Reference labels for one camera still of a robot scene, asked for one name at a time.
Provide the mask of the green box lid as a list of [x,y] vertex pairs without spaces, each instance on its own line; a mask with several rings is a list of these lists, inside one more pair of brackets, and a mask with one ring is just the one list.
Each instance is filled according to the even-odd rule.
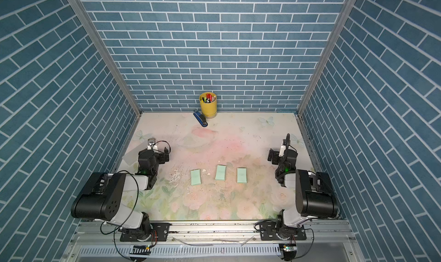
[[238,183],[247,183],[247,169],[246,168],[238,168],[237,169],[237,182]]

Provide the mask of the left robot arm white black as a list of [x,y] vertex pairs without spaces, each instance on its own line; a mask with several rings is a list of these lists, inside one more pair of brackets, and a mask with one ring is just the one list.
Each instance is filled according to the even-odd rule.
[[139,152],[138,171],[132,174],[121,170],[115,174],[94,172],[81,189],[71,207],[73,218],[101,220],[116,226],[126,241],[146,241],[157,232],[147,213],[135,211],[122,204],[124,192],[139,194],[153,189],[159,165],[170,160],[170,148],[163,151],[144,149]]

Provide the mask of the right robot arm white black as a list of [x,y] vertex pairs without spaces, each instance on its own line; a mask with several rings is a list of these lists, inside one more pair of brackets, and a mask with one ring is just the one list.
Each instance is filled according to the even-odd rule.
[[277,166],[277,182],[295,192],[294,205],[277,215],[275,232],[285,240],[296,236],[308,221],[339,217],[339,202],[330,176],[297,169],[296,160],[294,149],[269,150],[268,161]]

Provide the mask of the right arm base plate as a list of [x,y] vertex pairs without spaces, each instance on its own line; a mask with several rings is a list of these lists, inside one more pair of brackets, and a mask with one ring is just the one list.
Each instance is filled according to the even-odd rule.
[[262,241],[302,241],[307,239],[304,228],[290,228],[272,220],[259,221],[255,223],[254,229],[260,234]]

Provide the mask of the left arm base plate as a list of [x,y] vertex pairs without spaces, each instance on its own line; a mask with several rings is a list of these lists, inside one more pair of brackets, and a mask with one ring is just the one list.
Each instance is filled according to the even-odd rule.
[[170,223],[141,224],[137,229],[122,229],[121,242],[163,242],[167,240]]

